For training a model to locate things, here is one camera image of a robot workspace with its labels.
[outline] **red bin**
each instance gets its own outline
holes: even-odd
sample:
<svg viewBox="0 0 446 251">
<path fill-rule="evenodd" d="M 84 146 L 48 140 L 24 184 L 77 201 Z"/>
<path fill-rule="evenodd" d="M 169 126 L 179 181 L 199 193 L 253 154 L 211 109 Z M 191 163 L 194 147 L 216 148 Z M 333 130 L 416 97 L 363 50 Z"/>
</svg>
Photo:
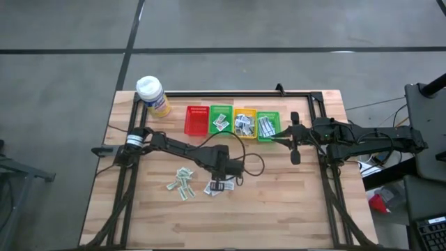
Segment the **red bin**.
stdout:
<svg viewBox="0 0 446 251">
<path fill-rule="evenodd" d="M 188 106 L 184 133 L 191 136 L 206 136 L 209 126 L 209 107 Z"/>
</svg>

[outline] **green bin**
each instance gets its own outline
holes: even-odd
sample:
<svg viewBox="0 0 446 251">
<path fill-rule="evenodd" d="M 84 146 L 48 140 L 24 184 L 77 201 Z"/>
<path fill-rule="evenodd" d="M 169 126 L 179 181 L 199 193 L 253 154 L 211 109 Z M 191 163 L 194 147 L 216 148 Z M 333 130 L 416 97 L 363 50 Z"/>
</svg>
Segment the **green bin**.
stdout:
<svg viewBox="0 0 446 251">
<path fill-rule="evenodd" d="M 209 130 L 208 130 L 210 134 L 219 132 L 217 126 L 215 126 L 213 122 L 215 121 L 215 119 L 218 118 L 220 114 L 225 115 L 226 118 L 224 118 L 224 120 L 229 122 L 229 125 L 225 129 L 223 129 L 223 131 L 232 132 L 232 127 L 233 127 L 232 105 L 211 105 L 209 109 Z"/>
<path fill-rule="evenodd" d="M 279 133 L 281 131 L 280 128 L 280 114 L 279 112 L 257 112 L 257 123 L 259 122 L 259 118 L 267 116 L 268 119 L 271 121 L 271 124 L 276 131 L 276 133 Z M 260 136 L 260 125 L 257 126 L 257 140 L 259 142 L 271 142 L 270 137 L 261 137 Z"/>
</svg>

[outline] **red object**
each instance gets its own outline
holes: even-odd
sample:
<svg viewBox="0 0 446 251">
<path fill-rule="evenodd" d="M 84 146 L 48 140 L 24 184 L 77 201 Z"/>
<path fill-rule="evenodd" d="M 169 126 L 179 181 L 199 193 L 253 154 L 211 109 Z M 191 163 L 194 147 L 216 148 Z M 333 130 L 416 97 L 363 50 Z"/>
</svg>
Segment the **red object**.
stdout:
<svg viewBox="0 0 446 251">
<path fill-rule="evenodd" d="M 385 207 L 383 199 L 381 199 L 380 195 L 374 195 L 369 199 L 369 205 L 371 208 L 377 210 L 380 213 L 389 213 L 387 212 L 387 208 Z"/>
<path fill-rule="evenodd" d="M 191 136 L 206 136 L 209 126 L 209 107 L 188 106 L 184 133 Z"/>
</svg>

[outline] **plastic container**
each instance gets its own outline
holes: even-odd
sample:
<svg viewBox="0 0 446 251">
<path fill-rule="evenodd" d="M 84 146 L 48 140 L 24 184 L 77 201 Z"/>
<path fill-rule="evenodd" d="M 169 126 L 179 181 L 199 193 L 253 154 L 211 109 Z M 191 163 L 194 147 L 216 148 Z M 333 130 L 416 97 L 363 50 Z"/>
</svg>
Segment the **plastic container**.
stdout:
<svg viewBox="0 0 446 251">
<path fill-rule="evenodd" d="M 232 123 L 233 123 L 233 112 L 232 112 L 232 105 L 211 105 L 210 106 L 210 113 L 209 113 L 209 133 L 214 134 L 219 132 L 217 127 L 213 124 L 215 119 L 218 118 L 220 114 L 223 114 L 226 116 L 224 118 L 225 121 L 228 121 L 229 125 L 223 129 L 224 132 L 232 132 Z"/>
<path fill-rule="evenodd" d="M 267 116 L 271 121 L 271 124 L 276 133 L 279 133 L 282 129 L 280 128 L 280 114 L 279 112 L 257 112 L 257 118 Z M 261 137 L 260 134 L 257 134 L 257 140 L 259 142 L 271 142 L 271 138 L 269 137 Z"/>
<path fill-rule="evenodd" d="M 152 116 L 160 118 L 170 112 L 169 101 L 158 78 L 152 76 L 141 78 L 137 81 L 137 92 Z"/>
<path fill-rule="evenodd" d="M 246 116 L 254 117 L 254 125 L 255 125 L 254 126 L 254 136 L 239 136 L 239 137 L 242 138 L 242 139 L 255 139 L 255 138 L 257 138 L 257 117 L 256 117 L 257 110 L 256 109 L 248 109 L 248 108 L 235 108 L 234 109 L 234 115 L 233 115 L 234 120 L 235 120 L 235 117 L 238 114 L 244 114 Z M 235 126 L 236 126 L 236 124 L 233 123 L 233 126 L 232 126 L 233 132 L 236 131 Z"/>
<path fill-rule="evenodd" d="M 184 133 L 191 136 L 206 136 L 208 134 L 209 107 L 188 106 Z"/>
</svg>

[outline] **metal stand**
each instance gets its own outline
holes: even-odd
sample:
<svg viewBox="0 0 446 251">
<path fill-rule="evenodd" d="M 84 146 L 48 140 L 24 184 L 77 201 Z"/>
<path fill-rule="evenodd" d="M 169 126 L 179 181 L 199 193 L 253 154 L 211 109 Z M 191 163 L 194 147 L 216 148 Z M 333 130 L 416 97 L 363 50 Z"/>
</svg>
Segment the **metal stand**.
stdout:
<svg viewBox="0 0 446 251">
<path fill-rule="evenodd" d="M 0 149 L 3 146 L 3 140 L 0 141 Z M 18 163 L 4 155 L 0 155 L 0 169 L 5 169 L 2 173 L 4 182 L 9 183 L 10 196 L 14 198 L 11 206 L 11 212 L 5 220 L 7 221 L 2 229 L 3 240 L 0 244 L 0 250 L 9 250 L 10 243 L 13 239 L 17 224 L 19 222 L 20 213 L 23 209 L 26 197 L 28 196 L 31 184 L 35 177 L 43 178 L 45 182 L 52 182 L 55 173 L 48 173 L 42 170 Z M 21 188 L 19 190 L 13 189 L 10 179 L 17 179 L 21 181 Z"/>
<path fill-rule="evenodd" d="M 314 108 L 315 102 L 319 106 L 321 116 L 322 117 L 327 116 L 323 102 L 323 95 L 321 92 L 286 92 L 281 84 L 277 85 L 276 91 L 270 91 L 270 92 L 255 92 L 255 91 L 187 92 L 187 93 L 168 92 L 166 93 L 166 95 L 168 97 L 232 97 L 232 98 L 233 97 L 283 97 L 283 98 L 300 97 L 300 98 L 306 98 L 308 100 L 309 113 L 312 121 L 316 118 L 316 110 Z M 132 112 L 130 115 L 128 131 L 130 131 L 130 129 L 135 127 L 137 109 L 139 104 L 140 104 L 139 96 L 135 94 L 133 100 Z M 141 127 L 145 126 L 147 118 L 147 109 L 142 109 L 142 110 L 143 112 L 141 115 L 141 123 L 139 125 Z M 92 149 L 92 152 L 101 158 L 104 156 L 114 155 L 118 150 L 118 148 L 119 146 L 102 145 L 101 147 Z M 360 229 L 357 227 L 353 219 L 346 211 L 346 204 L 344 201 L 344 194 L 342 192 L 341 180 L 339 178 L 338 172 L 336 171 L 332 172 L 335 192 L 333 192 L 332 188 L 330 187 L 329 178 L 327 175 L 327 169 L 331 168 L 332 170 L 335 170 L 337 167 L 328 167 L 327 164 L 323 161 L 321 153 L 318 153 L 318 156 L 319 156 L 318 158 L 319 167 L 321 171 L 321 181 L 323 185 L 323 191 L 327 206 L 328 222 L 330 224 L 330 232 L 332 236 L 333 248 L 342 250 L 396 250 L 396 249 L 386 249 L 375 245 L 374 243 L 369 241 L 367 237 L 360 231 Z M 136 187 L 138 164 L 139 164 L 139 158 L 135 161 L 133 166 L 129 168 L 121 168 L 115 194 L 114 207 L 113 207 L 114 210 L 111 213 L 110 218 L 106 221 L 104 227 L 98 232 L 96 237 L 90 243 L 88 243 L 87 245 L 79 246 L 75 250 L 126 249 L 128 231 L 130 226 L 130 216 L 132 213 L 134 189 Z M 128 189 L 123 195 L 124 180 L 128 169 L 131 169 L 132 173 Z M 341 216 L 343 231 L 346 237 L 346 244 L 341 244 L 339 242 L 339 233 L 337 231 L 338 228 L 333 207 L 336 208 L 336 210 Z M 118 219 L 118 215 L 121 214 L 124 208 L 126 208 L 126 210 L 122 225 L 120 241 L 119 244 L 115 244 L 114 239 L 116 238 L 115 237 L 116 221 Z M 361 246 L 354 245 L 352 234 L 356 237 Z M 101 246 L 106 236 L 107 236 L 107 242 L 105 243 L 105 245 Z"/>
<path fill-rule="evenodd" d="M 446 73 L 430 84 L 420 84 L 420 93 L 426 98 L 435 98 L 436 92 L 446 87 Z"/>
</svg>

